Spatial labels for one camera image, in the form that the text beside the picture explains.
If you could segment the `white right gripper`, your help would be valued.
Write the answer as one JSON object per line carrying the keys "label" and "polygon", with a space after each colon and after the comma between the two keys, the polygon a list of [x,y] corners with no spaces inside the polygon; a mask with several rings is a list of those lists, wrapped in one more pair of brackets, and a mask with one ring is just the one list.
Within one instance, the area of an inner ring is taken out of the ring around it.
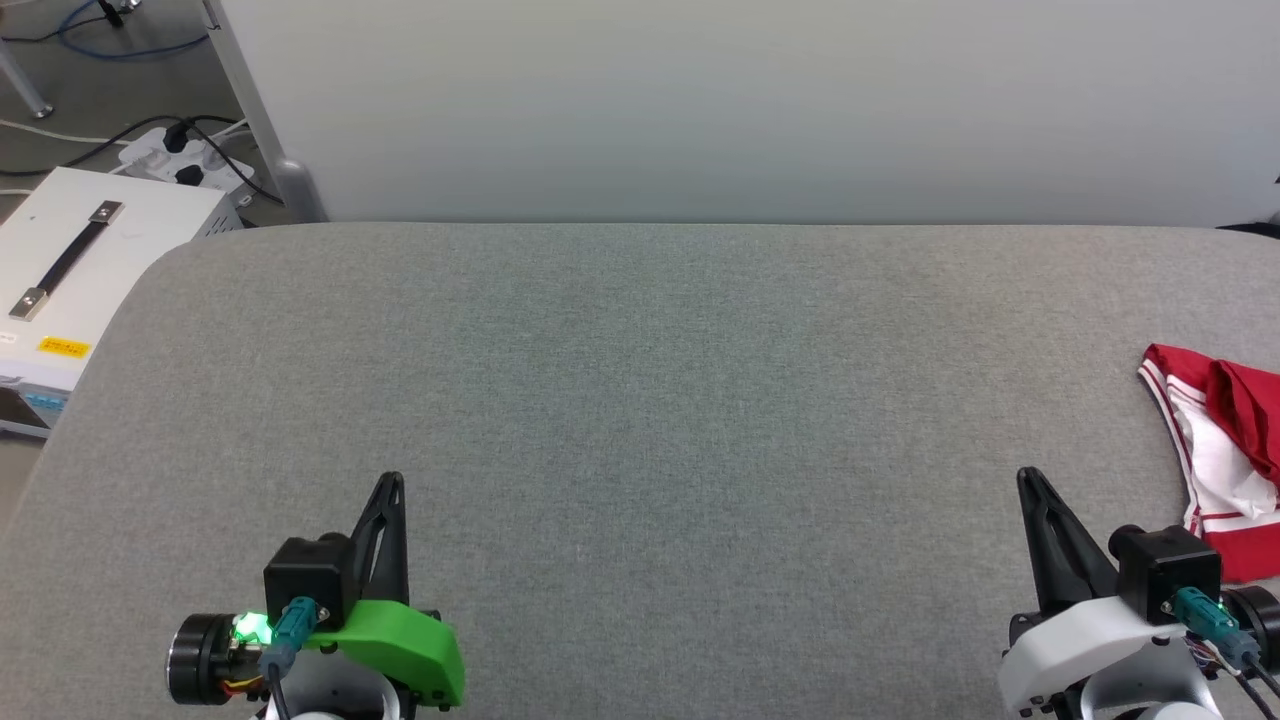
{"label": "white right gripper", "polygon": [[1020,468],[1018,493],[1038,614],[1087,602],[1012,643],[997,674],[1006,714],[1032,716],[1060,697],[1070,716],[1133,708],[1142,716],[1208,716],[1210,684],[1184,625],[1152,625],[1111,597],[1117,570],[1043,471]]}

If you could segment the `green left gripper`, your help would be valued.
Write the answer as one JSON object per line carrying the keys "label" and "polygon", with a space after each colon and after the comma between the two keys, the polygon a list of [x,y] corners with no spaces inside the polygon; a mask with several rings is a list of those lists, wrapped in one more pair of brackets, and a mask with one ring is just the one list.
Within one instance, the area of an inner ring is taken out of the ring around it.
{"label": "green left gripper", "polygon": [[380,598],[360,600],[346,624],[317,629],[307,651],[335,653],[416,694],[428,707],[460,707],[466,671],[452,626],[410,607],[404,478],[385,471],[375,483],[352,532],[358,597],[365,596],[380,555]]}

